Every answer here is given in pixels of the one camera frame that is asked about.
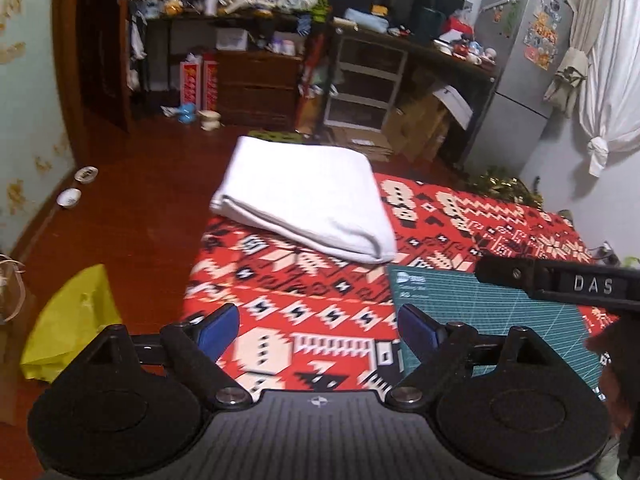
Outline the person's right hand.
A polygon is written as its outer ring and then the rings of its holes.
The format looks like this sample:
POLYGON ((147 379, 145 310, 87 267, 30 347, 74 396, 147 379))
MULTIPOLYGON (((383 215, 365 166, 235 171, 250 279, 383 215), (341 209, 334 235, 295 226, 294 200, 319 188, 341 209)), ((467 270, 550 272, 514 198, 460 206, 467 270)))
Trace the person's right hand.
POLYGON ((634 421, 639 406, 639 319, 621 316, 602 333, 589 337, 585 346, 610 358, 602 368, 599 388, 605 395, 612 433, 621 434, 634 421))

